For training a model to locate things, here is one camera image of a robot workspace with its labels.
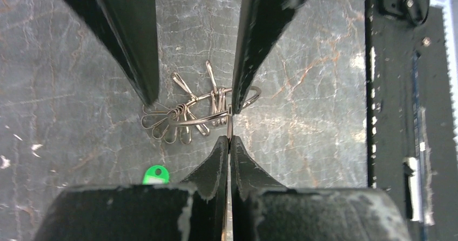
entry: gray marble table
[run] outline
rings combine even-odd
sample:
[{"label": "gray marble table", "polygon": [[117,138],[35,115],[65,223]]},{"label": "gray marble table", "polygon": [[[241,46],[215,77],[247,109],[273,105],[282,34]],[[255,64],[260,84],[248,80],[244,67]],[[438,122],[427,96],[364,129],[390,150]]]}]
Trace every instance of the gray marble table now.
[{"label": "gray marble table", "polygon": [[[208,92],[207,59],[231,86],[240,1],[157,0],[160,104],[186,100],[174,71]],[[287,186],[366,184],[363,13],[363,0],[309,0],[257,74],[262,97],[235,118],[247,150]],[[193,129],[191,145],[168,145],[142,129],[141,109],[62,0],[0,0],[0,240],[30,240],[66,186],[140,183],[156,164],[180,181],[226,132]]]}]

